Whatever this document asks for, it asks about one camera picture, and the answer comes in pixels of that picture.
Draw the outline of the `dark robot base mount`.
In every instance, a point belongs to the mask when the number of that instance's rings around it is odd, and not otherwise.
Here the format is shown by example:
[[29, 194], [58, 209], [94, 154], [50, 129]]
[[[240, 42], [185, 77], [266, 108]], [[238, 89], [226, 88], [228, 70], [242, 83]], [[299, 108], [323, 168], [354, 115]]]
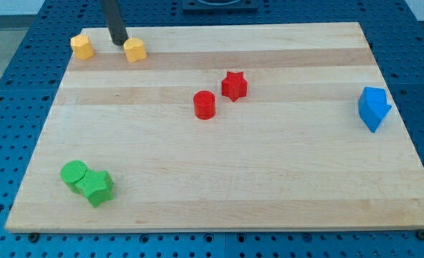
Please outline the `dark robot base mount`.
[[255, 11], [259, 0], [182, 0], [182, 12], [197, 11]]

